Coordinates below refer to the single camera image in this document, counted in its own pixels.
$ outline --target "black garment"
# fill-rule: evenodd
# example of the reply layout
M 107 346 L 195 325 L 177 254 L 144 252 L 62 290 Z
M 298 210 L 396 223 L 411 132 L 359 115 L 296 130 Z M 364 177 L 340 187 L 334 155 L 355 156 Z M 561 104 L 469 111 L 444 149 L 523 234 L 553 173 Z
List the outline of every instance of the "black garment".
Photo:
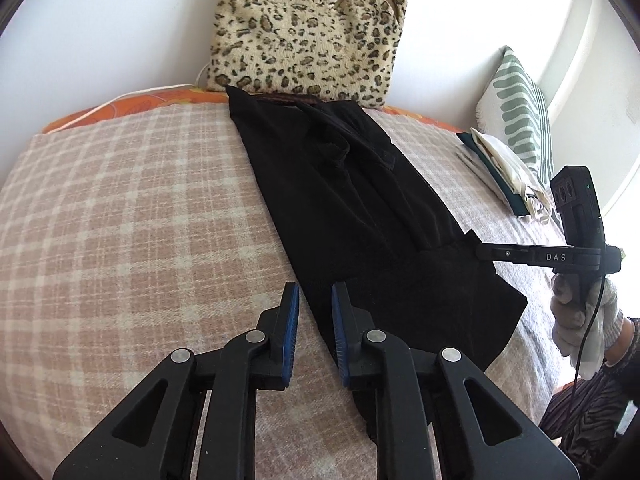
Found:
M 485 369 L 527 304 L 475 257 L 442 200 L 353 102 L 272 104 L 227 87 L 229 110 L 322 338 L 331 287 L 412 348 L 454 346 Z M 360 412 L 374 420 L 372 397 Z

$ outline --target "orange floral fabric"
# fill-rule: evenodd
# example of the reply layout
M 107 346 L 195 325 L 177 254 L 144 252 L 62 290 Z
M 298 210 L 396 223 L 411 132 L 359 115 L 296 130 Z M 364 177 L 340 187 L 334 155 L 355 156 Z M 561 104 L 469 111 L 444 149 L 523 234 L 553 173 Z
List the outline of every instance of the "orange floral fabric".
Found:
M 100 121 L 108 119 L 115 119 L 116 117 L 124 117 L 131 114 L 137 114 L 140 112 L 146 112 L 147 110 L 153 110 L 161 106 L 170 106 L 175 104 L 199 104 L 199 103 L 226 103 L 228 97 L 223 92 L 209 92 L 201 88 L 177 88 L 174 90 L 162 90 L 152 94 L 135 95 L 130 97 L 123 97 L 104 108 L 96 110 L 94 113 L 88 115 L 77 123 L 70 124 L 68 128 L 75 128 L 76 126 L 86 126 L 87 124 L 95 124 Z M 64 124 L 67 124 L 74 119 L 89 112 L 91 108 L 76 112 L 75 114 L 62 117 L 57 121 L 53 121 L 48 124 L 43 133 L 48 134 L 51 130 L 55 130 Z M 435 126 L 451 132 L 459 131 L 458 128 L 450 126 L 450 124 L 441 123 L 434 119 L 425 117 L 420 114 L 414 114 L 402 108 L 395 108 L 393 106 L 385 106 L 382 111 L 390 115 L 402 115 L 411 117 L 425 124 L 434 124 Z

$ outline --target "folded fabric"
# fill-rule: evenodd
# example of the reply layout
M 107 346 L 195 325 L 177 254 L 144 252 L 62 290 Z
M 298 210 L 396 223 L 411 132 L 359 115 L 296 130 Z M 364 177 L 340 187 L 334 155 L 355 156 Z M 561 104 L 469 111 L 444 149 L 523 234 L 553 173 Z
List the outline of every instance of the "folded fabric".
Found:
M 508 207 L 516 216 L 527 216 L 529 211 L 520 195 L 515 194 L 503 177 L 489 162 L 486 155 L 476 146 L 471 134 L 461 133 L 458 138 L 462 140 L 464 146 L 460 146 L 458 157 L 465 163 L 484 184 L 495 193 L 495 195 Z
M 552 217 L 553 204 L 544 187 L 530 169 L 499 139 L 482 134 L 474 128 L 471 128 L 469 135 L 477 149 L 474 152 L 478 154 L 498 186 L 500 187 L 500 181 L 504 181 L 508 189 L 522 199 L 532 219 L 542 223 L 549 222 Z M 465 145 L 469 146 L 471 142 L 468 137 L 460 138 L 463 142 L 465 139 L 467 140 Z

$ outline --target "bed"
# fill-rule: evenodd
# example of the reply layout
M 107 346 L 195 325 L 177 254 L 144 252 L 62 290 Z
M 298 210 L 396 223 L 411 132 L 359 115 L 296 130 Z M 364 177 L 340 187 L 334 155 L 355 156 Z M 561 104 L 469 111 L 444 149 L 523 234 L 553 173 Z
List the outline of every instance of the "bed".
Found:
M 466 168 L 453 127 L 367 113 L 464 230 L 563 243 L 555 224 L 516 218 Z M 295 280 L 226 96 L 195 88 L 37 134 L 0 192 L 0 218 L 0 419 L 44 479 L 172 350 L 220 348 Z M 529 305 L 487 374 L 537 422 L 560 369 L 551 273 L 496 268 Z M 375 476 L 374 444 L 304 299 L 291 387 L 258 393 L 255 452 L 261 479 Z

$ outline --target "green striped pillow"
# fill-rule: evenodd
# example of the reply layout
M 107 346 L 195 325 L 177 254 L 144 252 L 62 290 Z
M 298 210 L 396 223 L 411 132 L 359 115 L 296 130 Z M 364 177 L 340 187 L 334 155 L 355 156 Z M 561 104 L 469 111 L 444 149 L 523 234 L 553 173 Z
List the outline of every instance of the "green striped pillow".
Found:
M 478 129 L 497 137 L 547 186 L 554 172 L 545 99 L 510 47 L 476 107 Z

